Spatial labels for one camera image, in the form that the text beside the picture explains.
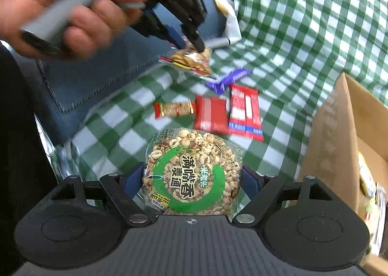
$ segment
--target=checkered tablecloth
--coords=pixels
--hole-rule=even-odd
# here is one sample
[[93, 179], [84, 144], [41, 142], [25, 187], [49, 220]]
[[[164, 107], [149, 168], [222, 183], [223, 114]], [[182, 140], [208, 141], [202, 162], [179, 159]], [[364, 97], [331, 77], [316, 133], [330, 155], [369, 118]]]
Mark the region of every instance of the checkered tablecloth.
[[[381, 0], [234, 0], [242, 40], [212, 54], [218, 74], [252, 70], [240, 84], [260, 91], [264, 142], [226, 137], [246, 150], [244, 163], [292, 180], [312, 116], [346, 72], [388, 104], [387, 3]], [[95, 110], [56, 151], [56, 167], [95, 180], [144, 161], [154, 134], [192, 127], [193, 116], [154, 118], [153, 103], [215, 95], [204, 81], [161, 65]], [[228, 91], [221, 96], [228, 99]]]

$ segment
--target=cardboard box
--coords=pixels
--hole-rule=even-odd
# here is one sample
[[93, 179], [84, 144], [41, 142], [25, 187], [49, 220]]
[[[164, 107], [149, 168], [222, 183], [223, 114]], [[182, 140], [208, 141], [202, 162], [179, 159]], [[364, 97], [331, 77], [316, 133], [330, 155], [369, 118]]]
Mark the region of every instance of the cardboard box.
[[[358, 151], [373, 179], [388, 192], [388, 109], [348, 75], [341, 74], [333, 92], [314, 116], [297, 181], [315, 175], [357, 213], [363, 198]], [[388, 275], [388, 262], [370, 256], [364, 269]]]

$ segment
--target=hand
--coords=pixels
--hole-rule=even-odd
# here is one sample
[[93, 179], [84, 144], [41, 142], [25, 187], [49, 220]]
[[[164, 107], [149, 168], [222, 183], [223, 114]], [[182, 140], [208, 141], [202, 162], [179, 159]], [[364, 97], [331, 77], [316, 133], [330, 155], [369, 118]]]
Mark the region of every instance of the hand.
[[[0, 39], [9, 43], [18, 53], [27, 57], [42, 55], [21, 40], [20, 27], [38, 16], [55, 0], [0, 0]], [[110, 45], [113, 36], [132, 25], [141, 16], [141, 10], [124, 13], [114, 2], [141, 2], [146, 0], [95, 0], [88, 9], [73, 9], [69, 26], [64, 33], [65, 44], [81, 58], [92, 55], [99, 47]]]

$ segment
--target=blue stripe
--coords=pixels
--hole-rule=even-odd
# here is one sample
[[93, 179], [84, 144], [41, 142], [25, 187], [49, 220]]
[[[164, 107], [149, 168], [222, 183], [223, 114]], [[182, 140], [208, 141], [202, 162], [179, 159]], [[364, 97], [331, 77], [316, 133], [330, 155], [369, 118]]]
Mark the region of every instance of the blue stripe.
[[263, 135], [263, 131], [261, 129], [253, 128], [253, 127], [247, 126], [247, 125], [241, 125], [241, 124], [229, 122], [229, 128], [235, 129], [238, 131], [247, 131], [249, 133], [258, 134], [259, 136]]

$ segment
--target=gray ribbed surface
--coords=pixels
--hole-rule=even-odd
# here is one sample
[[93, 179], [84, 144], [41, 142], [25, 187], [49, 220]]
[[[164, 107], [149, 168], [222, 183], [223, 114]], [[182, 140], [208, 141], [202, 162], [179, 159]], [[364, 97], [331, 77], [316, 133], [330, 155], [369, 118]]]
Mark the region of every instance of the gray ribbed surface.
[[[197, 220], [195, 224], [188, 219]], [[26, 263], [16, 276], [359, 276], [351, 267], [310, 272], [277, 259], [251, 229], [239, 229], [225, 216], [160, 216], [146, 228], [131, 229], [104, 259], [78, 269], [47, 270]]]

